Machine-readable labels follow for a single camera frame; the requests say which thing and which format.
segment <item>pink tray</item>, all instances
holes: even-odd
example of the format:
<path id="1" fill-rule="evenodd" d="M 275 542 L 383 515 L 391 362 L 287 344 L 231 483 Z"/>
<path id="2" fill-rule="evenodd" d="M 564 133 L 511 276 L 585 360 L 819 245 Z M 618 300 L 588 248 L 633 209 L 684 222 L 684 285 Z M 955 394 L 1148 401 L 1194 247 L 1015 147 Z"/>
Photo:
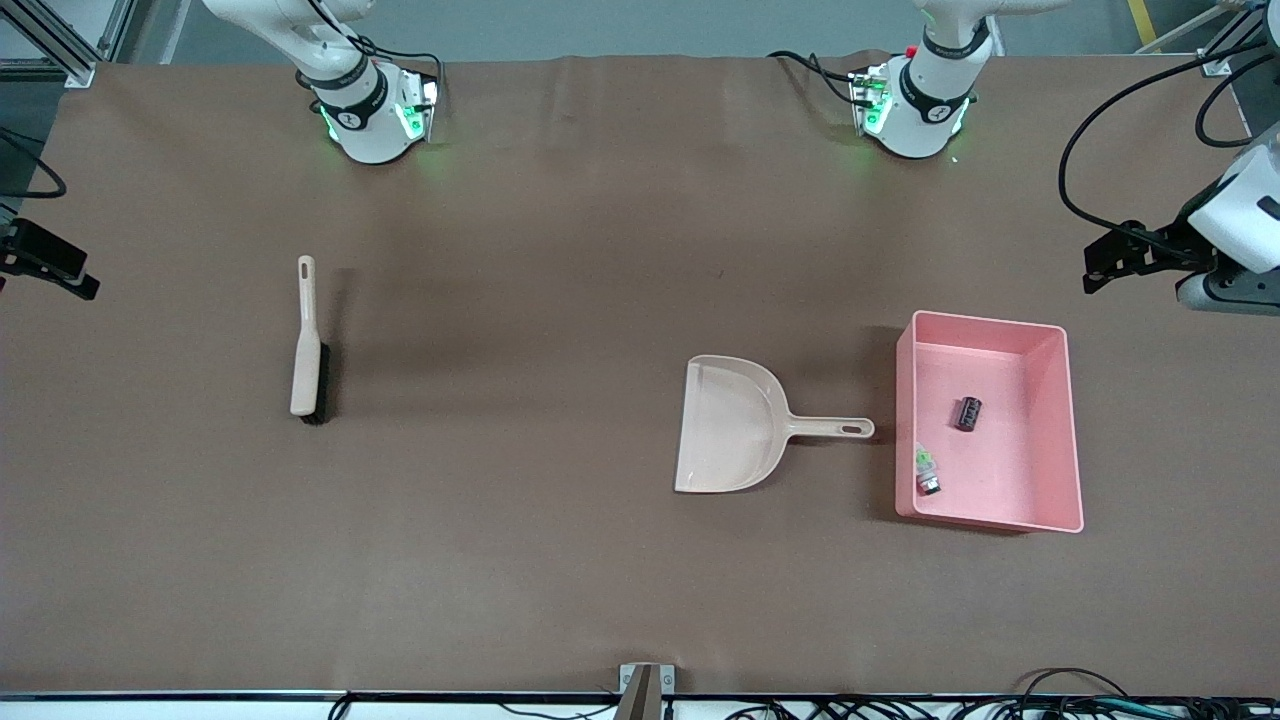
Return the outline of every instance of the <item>pink tray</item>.
<path id="1" fill-rule="evenodd" d="M 974 432 L 960 400 L 982 401 Z M 915 482 L 915 443 L 942 491 Z M 1066 332 L 919 311 L 897 341 L 897 512 L 1021 532 L 1084 529 Z"/>

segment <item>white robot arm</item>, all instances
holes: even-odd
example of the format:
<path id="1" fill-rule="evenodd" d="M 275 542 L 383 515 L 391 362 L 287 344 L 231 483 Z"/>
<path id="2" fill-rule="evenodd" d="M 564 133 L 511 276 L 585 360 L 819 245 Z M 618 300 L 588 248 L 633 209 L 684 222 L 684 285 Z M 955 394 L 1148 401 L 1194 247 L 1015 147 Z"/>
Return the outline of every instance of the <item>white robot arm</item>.
<path id="1" fill-rule="evenodd" d="M 1267 8 L 1266 35 L 1275 53 L 1280 49 L 1280 3 Z M 1258 56 L 1233 72 L 1206 99 L 1197 123 L 1226 86 L 1270 59 Z M 1148 231 L 1129 220 L 1089 245 L 1084 250 L 1084 292 L 1092 295 L 1128 275 L 1176 270 L 1190 273 L 1176 288 L 1178 300 L 1193 310 L 1280 315 L 1280 123 L 1252 141 L 1211 145 L 1231 147 L 1238 142 L 1247 145 L 1222 177 L 1190 199 L 1171 223 Z"/>
<path id="2" fill-rule="evenodd" d="M 1070 0 L 913 0 L 925 18 L 914 56 L 897 56 L 852 81 L 854 122 L 904 158 L 928 158 L 960 131 L 973 83 L 995 41 L 987 15 L 1029 15 Z"/>
<path id="3" fill-rule="evenodd" d="M 399 158 L 428 140 L 439 88 L 435 78 L 371 58 L 346 23 L 374 0 L 205 0 L 214 15 L 283 53 L 320 99 L 329 136 L 358 163 Z"/>

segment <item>gray floor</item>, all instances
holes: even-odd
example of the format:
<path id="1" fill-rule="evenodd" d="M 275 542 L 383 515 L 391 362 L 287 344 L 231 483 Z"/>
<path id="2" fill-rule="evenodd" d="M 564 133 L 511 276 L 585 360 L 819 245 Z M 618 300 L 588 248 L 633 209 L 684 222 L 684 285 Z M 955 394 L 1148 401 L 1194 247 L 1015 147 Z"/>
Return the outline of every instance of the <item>gray floor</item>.
<path id="1" fill-rule="evenodd" d="M 1148 6 L 1157 32 L 1165 32 L 1210 1 L 1155 0 Z M 1126 0 L 1074 0 L 1052 13 L 1002 18 L 1000 26 L 1012 55 L 1132 53 L 1142 44 Z M 922 23 L 908 0 L 381 0 L 355 27 L 388 47 L 430 50 L 447 61 L 492 61 L 613 54 L 758 56 L 780 49 L 838 56 L 915 44 Z M 1170 50 L 1193 50 L 1215 29 Z M 125 55 L 131 61 L 285 61 L 256 36 L 215 18 L 201 0 L 152 0 L 138 14 L 132 40 Z M 1254 128 L 1280 119 L 1280 92 L 1272 85 L 1277 69 L 1272 63 L 1239 83 Z M 52 83 L 0 82 L 0 124 L 42 137 L 60 95 Z M 0 146 L 0 190 L 23 187 L 31 174 L 29 160 Z"/>

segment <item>hand brush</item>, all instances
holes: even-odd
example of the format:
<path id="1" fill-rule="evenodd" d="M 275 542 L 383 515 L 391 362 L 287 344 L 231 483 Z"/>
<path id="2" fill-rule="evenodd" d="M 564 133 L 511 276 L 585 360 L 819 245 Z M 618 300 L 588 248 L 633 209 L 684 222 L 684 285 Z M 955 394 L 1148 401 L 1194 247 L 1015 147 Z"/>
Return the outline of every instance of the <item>hand brush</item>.
<path id="1" fill-rule="evenodd" d="M 302 307 L 302 331 L 293 356 L 293 398 L 289 413 L 308 425 L 328 420 L 329 346 L 320 342 L 316 325 L 316 261 L 310 255 L 298 258 L 298 304 Z"/>

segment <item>brush bristles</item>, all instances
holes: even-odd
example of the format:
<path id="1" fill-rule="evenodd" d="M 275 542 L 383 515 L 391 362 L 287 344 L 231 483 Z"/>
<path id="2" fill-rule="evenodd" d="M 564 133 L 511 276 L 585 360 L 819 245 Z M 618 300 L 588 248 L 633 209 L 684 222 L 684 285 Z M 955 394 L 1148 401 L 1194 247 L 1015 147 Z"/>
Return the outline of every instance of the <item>brush bristles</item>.
<path id="1" fill-rule="evenodd" d="M 329 420 L 329 346 L 320 343 L 320 372 L 316 380 L 316 409 L 310 415 L 303 415 L 302 421 L 308 425 L 323 425 Z"/>

